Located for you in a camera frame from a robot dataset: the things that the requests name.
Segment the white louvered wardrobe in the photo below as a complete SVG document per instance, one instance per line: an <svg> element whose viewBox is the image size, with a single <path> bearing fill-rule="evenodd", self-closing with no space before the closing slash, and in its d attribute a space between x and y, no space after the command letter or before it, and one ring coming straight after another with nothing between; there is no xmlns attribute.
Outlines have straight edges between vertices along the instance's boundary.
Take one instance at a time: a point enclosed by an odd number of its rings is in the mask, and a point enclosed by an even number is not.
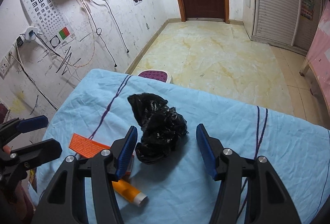
<svg viewBox="0 0 330 224"><path fill-rule="evenodd" d="M301 16L302 0L244 0L243 24L251 40L306 55L325 0L315 0L313 20Z"/></svg>

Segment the orange rectangular box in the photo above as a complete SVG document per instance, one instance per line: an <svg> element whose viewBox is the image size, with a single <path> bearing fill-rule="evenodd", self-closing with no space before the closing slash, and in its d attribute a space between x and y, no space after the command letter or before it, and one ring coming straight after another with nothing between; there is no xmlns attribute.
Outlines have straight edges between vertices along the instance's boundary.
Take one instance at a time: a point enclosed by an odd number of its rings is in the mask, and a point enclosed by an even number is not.
<svg viewBox="0 0 330 224"><path fill-rule="evenodd" d="M69 148L84 158L92 158L101 150L110 149L110 146L74 133Z"/></svg>

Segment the black plastic bag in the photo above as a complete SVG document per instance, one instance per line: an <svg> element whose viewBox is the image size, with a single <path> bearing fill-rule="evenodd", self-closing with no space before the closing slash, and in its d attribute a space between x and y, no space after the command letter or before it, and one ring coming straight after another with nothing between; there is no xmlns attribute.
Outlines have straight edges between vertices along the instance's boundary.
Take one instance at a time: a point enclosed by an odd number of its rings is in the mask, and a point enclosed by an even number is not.
<svg viewBox="0 0 330 224"><path fill-rule="evenodd" d="M176 151L189 133L187 121L169 107L168 101L153 93L133 94L127 98L143 135L135 147L138 159L154 164Z"/></svg>

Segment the eye chart poster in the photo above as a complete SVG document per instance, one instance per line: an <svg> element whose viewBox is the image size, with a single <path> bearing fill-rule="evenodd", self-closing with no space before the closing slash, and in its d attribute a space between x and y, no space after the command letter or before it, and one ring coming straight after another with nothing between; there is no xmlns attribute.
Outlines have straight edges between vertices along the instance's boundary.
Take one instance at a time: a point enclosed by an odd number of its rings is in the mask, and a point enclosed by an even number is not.
<svg viewBox="0 0 330 224"><path fill-rule="evenodd" d="M53 48L74 38L74 31L55 0L21 0L30 21Z"/></svg>

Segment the white power adapter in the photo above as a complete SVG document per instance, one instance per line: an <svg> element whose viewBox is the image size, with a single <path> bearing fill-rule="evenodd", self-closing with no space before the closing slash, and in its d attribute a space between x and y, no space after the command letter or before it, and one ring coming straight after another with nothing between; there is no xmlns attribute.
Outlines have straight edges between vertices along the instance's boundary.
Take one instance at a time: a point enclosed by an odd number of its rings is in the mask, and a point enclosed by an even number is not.
<svg viewBox="0 0 330 224"><path fill-rule="evenodd" d="M36 39L36 36L38 34L38 28L34 26L29 26L24 34L24 39L26 41L33 41Z"/></svg>

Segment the light blue bed sheet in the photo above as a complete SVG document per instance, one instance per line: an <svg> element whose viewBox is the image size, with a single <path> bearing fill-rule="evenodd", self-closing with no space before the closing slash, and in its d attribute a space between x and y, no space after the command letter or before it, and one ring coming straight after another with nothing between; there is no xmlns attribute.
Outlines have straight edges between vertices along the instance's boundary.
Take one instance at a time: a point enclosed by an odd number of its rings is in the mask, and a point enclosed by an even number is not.
<svg viewBox="0 0 330 224"><path fill-rule="evenodd" d="M240 156L265 156L283 181L302 223L310 223L329 196L329 131L263 107L142 77L91 70L54 115L44 138L57 140L61 157L37 168L37 203L63 159L73 134L111 145L137 122L127 98L154 93L187 122L187 138L152 165L134 161L131 184L148 196L138 207L118 198L125 223L208 223L220 184L211 179L196 142L202 123L211 137Z"/></svg>

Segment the orange thread spool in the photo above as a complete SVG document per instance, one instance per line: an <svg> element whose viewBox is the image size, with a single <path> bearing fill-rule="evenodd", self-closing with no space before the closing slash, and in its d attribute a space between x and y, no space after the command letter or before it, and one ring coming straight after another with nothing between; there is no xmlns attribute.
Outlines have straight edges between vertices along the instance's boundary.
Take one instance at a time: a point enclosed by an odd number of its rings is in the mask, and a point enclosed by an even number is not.
<svg viewBox="0 0 330 224"><path fill-rule="evenodd" d="M120 179L118 182L112 182L112 186L118 194L120 194L128 202L135 204L138 207L141 206L148 198L147 195L125 180Z"/></svg>

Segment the pink tree pattern curtain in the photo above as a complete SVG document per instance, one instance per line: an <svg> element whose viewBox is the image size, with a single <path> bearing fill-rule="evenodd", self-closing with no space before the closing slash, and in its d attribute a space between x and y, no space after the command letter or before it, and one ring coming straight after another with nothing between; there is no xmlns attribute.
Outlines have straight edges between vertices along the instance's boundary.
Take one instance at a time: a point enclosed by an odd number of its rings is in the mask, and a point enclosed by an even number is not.
<svg viewBox="0 0 330 224"><path fill-rule="evenodd" d="M327 110L329 111L329 0L326 1L317 31L307 54L308 65L311 68L321 93L323 95Z"/></svg>

